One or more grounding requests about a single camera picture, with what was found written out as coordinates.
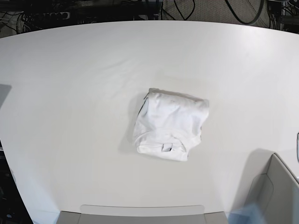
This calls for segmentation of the white T-shirt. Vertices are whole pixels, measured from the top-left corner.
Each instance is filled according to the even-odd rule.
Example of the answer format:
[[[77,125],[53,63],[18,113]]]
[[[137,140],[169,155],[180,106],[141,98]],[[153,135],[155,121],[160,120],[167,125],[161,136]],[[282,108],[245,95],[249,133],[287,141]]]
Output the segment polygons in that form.
[[[140,154],[187,161],[201,143],[209,101],[188,94],[150,88],[136,117],[133,142]]]

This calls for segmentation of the grey box right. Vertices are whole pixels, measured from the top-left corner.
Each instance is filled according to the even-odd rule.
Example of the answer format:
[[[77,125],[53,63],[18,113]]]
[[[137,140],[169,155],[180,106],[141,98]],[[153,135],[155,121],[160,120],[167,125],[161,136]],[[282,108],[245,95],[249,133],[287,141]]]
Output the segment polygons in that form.
[[[299,222],[299,181],[278,154],[271,156],[266,173],[254,178],[244,212],[249,224]]]

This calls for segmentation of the grey tray bottom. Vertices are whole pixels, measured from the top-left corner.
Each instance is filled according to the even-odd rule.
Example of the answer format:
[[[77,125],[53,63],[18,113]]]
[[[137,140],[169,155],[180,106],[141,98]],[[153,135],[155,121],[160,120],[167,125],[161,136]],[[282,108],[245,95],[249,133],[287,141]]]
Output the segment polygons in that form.
[[[222,212],[205,213],[202,205],[115,207],[81,205],[80,212],[61,211],[58,224],[227,224]]]

